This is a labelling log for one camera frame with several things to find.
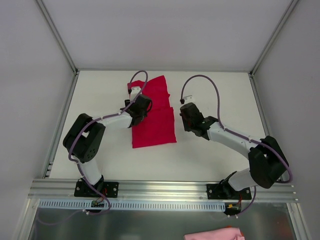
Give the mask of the red t-shirt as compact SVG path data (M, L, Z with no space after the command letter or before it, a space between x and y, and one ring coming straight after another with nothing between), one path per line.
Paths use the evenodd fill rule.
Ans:
M174 109L170 104L164 75L149 80L142 93L151 98L152 108L147 117L132 127L134 149L176 143Z

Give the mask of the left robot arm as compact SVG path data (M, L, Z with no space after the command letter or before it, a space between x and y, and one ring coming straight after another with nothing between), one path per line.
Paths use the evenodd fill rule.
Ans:
M105 130L129 129L139 125L153 107L152 100L141 94L134 102L125 100L119 113L93 119L86 113L80 114L63 139L69 160L75 162L83 179L85 190L93 197L103 191L103 175L98 169L95 156L100 148Z

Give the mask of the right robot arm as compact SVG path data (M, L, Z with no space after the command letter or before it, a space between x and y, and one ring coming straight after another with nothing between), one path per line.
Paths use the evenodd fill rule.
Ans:
M184 130L197 137L222 144L244 156L249 168L231 173L222 181L222 194L232 199L245 188L269 189L288 170L288 162L275 138L255 140L227 127L215 117L204 117L193 102L180 107Z

